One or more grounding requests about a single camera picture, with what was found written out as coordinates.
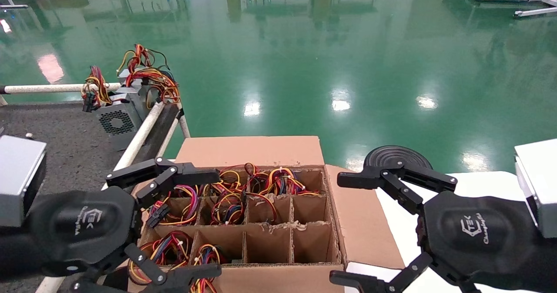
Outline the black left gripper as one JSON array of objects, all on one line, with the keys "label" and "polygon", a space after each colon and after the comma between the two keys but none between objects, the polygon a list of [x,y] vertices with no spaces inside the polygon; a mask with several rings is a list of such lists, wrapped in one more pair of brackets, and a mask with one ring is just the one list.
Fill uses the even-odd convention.
[{"label": "black left gripper", "polygon": [[[122,190],[147,180],[150,182],[135,193],[137,200]],[[219,181],[217,169],[198,169],[191,162],[159,157],[108,174],[106,190],[40,198],[30,210],[30,235],[38,247],[41,272],[49,277],[85,272],[72,284],[73,293],[125,293],[97,281],[126,259],[151,279],[142,293],[185,293],[197,280],[219,277],[221,266],[214,263],[166,273],[134,245],[141,229],[139,206],[149,208],[178,185]]]}]

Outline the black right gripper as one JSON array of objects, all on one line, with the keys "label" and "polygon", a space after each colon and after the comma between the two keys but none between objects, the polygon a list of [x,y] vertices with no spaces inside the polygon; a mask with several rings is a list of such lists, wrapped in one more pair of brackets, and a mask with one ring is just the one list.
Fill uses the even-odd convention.
[{"label": "black right gripper", "polygon": [[[424,202],[406,182],[437,195]],[[420,215],[418,243],[432,258],[430,267],[447,280],[505,280],[542,266],[542,237],[523,201],[459,196],[454,177],[407,163],[365,164],[359,173],[339,173],[337,184],[381,189],[408,213]]]}]

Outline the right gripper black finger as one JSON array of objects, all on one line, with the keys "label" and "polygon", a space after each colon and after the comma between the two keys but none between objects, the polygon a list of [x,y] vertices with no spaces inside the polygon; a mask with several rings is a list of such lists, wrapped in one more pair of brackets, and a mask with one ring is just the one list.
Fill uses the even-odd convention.
[{"label": "right gripper black finger", "polygon": [[332,284],[352,287],[360,293],[403,293],[433,263],[432,257],[422,252],[390,282],[378,277],[333,270],[329,273]]}]

